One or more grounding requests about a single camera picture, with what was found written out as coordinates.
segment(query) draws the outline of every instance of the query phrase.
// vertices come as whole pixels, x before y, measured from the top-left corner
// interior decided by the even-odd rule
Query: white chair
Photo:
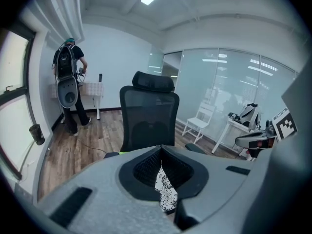
[[[196,144],[196,142],[203,137],[203,134],[201,134],[201,131],[209,125],[210,120],[214,114],[214,111],[215,111],[214,106],[211,106],[211,105],[208,105],[208,104],[202,102],[199,106],[199,109],[197,111],[196,116],[194,118],[187,119],[185,128],[184,128],[183,133],[182,133],[182,136],[184,136],[186,133],[189,132],[191,135],[193,135],[195,137],[194,144]],[[208,122],[204,122],[201,119],[197,118],[199,113],[203,113],[203,114],[209,116]],[[195,135],[191,132],[192,127],[190,127],[190,129],[186,131],[186,128],[187,128],[189,123],[196,126],[199,129],[198,135]]]

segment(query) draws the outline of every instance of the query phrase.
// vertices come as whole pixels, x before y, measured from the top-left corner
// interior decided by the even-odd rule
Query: man
[[[74,53],[74,56],[75,56],[75,59],[76,61],[80,60],[83,64],[83,70],[82,72],[83,73],[86,73],[87,71],[87,67],[88,67],[88,64],[84,58],[84,54],[82,52],[82,50],[75,45],[75,40],[73,38],[69,38],[66,40],[65,42],[65,45],[74,45],[73,48],[72,48],[72,51]],[[57,63],[57,58],[58,58],[58,53],[59,53],[59,50],[57,50],[54,54],[54,58],[53,58],[53,66],[52,66],[52,69],[53,69],[53,74],[55,75],[56,74],[56,63]],[[75,104],[75,107],[76,107],[76,110],[77,110],[77,113],[78,113],[78,117],[79,117],[79,120],[81,122],[81,124],[83,126],[87,125],[90,121],[91,121],[91,118],[88,118],[87,117],[87,114],[83,108],[83,105],[82,105],[82,102],[81,102],[81,98],[80,98],[80,92],[79,92],[79,89],[78,89],[78,99],[77,99],[77,102]],[[69,108],[63,108],[63,111],[64,111],[64,116],[65,116],[65,123],[68,127],[68,129],[70,130],[70,132],[74,135],[74,136],[78,136],[78,128],[77,128],[77,123],[75,122],[75,120],[73,119],[73,116],[70,112],[70,109]]]

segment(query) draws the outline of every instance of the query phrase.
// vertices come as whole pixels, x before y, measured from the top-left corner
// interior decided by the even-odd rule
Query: black backpack
[[[56,74],[58,80],[64,77],[75,77],[77,73],[77,61],[73,52],[74,45],[64,45],[57,53]]]

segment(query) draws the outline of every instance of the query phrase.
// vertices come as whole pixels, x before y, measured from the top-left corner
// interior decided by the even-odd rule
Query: table leg
[[[218,146],[220,145],[220,143],[221,143],[223,137],[225,136],[225,134],[226,134],[226,132],[227,132],[227,130],[228,130],[228,128],[229,128],[229,126],[230,126],[230,124],[229,124],[229,123],[226,123],[226,126],[225,126],[225,128],[224,128],[224,130],[223,130],[223,132],[222,132],[222,134],[221,134],[221,136],[220,136],[220,138],[218,139],[216,145],[214,146],[214,148],[213,148],[213,150],[212,150],[212,152],[211,152],[212,154],[215,153],[216,149],[217,149]]]
[[[100,119],[100,116],[99,116],[99,105],[100,105],[100,102],[101,102],[101,96],[95,96],[95,99],[96,99],[96,108],[97,108],[97,119],[99,120]]]

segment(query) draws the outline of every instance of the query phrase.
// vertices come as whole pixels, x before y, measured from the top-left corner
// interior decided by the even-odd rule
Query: laminate flooring
[[[52,144],[47,151],[38,187],[38,200],[47,195],[58,185],[64,183],[74,174],[95,161],[102,160],[105,152],[119,152],[123,142],[123,123],[120,110],[100,113],[97,120],[96,113],[88,113],[92,121],[87,126],[81,126],[77,115],[74,119],[78,123],[78,136],[71,136],[65,131],[64,125],[59,124],[53,136]],[[182,136],[184,125],[175,125],[175,146],[185,149],[185,144],[193,143],[195,137],[189,133]],[[218,147],[211,153],[215,143],[203,137],[196,145],[207,155],[244,159],[237,153]]]

